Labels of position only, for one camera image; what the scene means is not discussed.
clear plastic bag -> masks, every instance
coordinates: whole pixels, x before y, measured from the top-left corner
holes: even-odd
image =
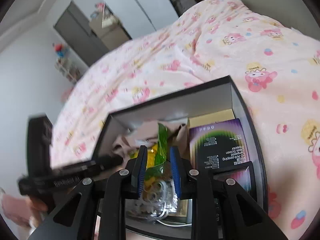
[[[138,200],[126,200],[127,216],[154,221],[177,212],[178,198],[172,185],[172,179],[158,179],[148,191],[143,191]]]

cartoon print blanket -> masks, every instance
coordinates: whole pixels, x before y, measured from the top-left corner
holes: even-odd
[[[55,124],[52,167],[90,159],[109,112],[226,75],[259,136],[269,216],[299,239],[320,207],[320,42],[239,0],[202,1],[95,63]]]

white cable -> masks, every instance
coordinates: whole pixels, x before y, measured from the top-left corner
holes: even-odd
[[[171,225],[171,224],[167,224],[162,222],[161,220],[157,220],[159,223],[165,225],[165,226],[169,226],[169,227],[173,227],[173,228],[181,228],[181,227],[188,227],[191,226],[192,224],[182,224],[182,225]]]
[[[167,212],[166,205],[167,205],[167,203],[166,203],[166,201],[165,201],[165,202],[164,202],[164,206],[163,206],[163,211],[162,211],[161,215],[160,215],[160,216],[158,216],[158,218],[163,217],[163,216],[164,216],[164,214]]]

screen protector box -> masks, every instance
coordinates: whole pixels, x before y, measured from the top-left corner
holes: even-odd
[[[228,168],[249,161],[239,119],[190,128],[190,155],[198,170]]]

open box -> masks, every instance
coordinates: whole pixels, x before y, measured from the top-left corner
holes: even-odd
[[[152,99],[150,101],[110,113],[100,133],[93,159],[111,152],[112,143],[119,134],[133,131],[144,121],[172,121],[203,116],[232,109],[239,118],[252,161],[257,203],[268,212],[267,179],[262,152],[249,111],[230,76]],[[127,229],[157,239],[190,238],[191,228],[170,228],[157,223],[126,219]]]

